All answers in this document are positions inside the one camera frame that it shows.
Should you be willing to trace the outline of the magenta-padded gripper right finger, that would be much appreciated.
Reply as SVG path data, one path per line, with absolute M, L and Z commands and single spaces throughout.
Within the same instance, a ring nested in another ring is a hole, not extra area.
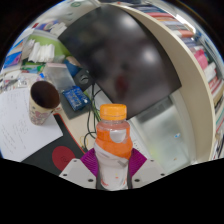
M 133 149 L 128 164 L 127 185 L 129 189 L 141 188 L 166 175 L 162 167 L 153 159 L 147 159 Z

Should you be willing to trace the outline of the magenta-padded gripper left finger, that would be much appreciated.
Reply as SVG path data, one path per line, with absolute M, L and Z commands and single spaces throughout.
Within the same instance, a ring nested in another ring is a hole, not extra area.
M 80 187 L 96 189 L 100 185 L 100 180 L 95 150 L 89 150 L 81 159 L 72 159 L 61 172 L 60 177 Z

